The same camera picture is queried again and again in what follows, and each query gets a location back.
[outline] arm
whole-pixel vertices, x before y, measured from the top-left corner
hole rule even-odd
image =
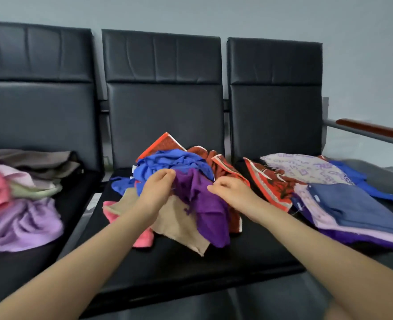
[[[220,177],[208,189],[268,229],[353,319],[393,319],[393,270],[304,225],[238,179]]]
[[[0,303],[0,319],[78,319],[167,202],[176,176],[160,170],[114,223]]]

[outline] wooden armrest pad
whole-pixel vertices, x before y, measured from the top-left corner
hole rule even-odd
[[[382,135],[385,137],[393,138],[393,128],[383,127],[379,124],[372,124],[368,122],[360,122],[352,119],[338,119],[337,124],[342,126],[351,127],[359,130],[368,131],[373,134]]]

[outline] chair backrest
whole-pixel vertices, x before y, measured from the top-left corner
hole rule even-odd
[[[74,150],[102,170],[90,29],[0,22],[0,149]]]
[[[319,155],[322,44],[228,38],[232,156]]]
[[[112,153],[129,168],[164,132],[224,152],[219,37],[103,30]]]

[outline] blue cloth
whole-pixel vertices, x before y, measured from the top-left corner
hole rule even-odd
[[[311,183],[307,189],[337,224],[393,233],[393,213],[362,188],[341,183]]]
[[[130,179],[129,177],[113,177],[112,180],[116,180],[112,182],[111,187],[115,192],[118,192],[121,195],[124,195],[125,190],[129,187],[134,187],[134,179]]]
[[[180,149],[158,150],[155,154],[139,159],[133,176],[140,183],[136,184],[140,196],[146,180],[156,171],[172,168],[187,173],[189,168],[201,171],[209,180],[214,181],[211,167],[201,156]]]
[[[354,170],[353,168],[347,166],[344,162],[340,162],[337,160],[328,161],[340,168],[355,183],[357,187],[362,188],[365,192],[370,194],[370,196],[393,201],[393,194],[383,193],[376,189],[374,186],[369,185],[366,182],[367,176],[365,174]]]

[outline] gray wall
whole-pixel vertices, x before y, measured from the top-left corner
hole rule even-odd
[[[393,127],[393,0],[0,0],[0,21],[92,28],[99,59],[101,28],[220,36],[224,60],[227,37],[322,42],[329,118]],[[393,166],[393,145],[330,128],[324,153]]]

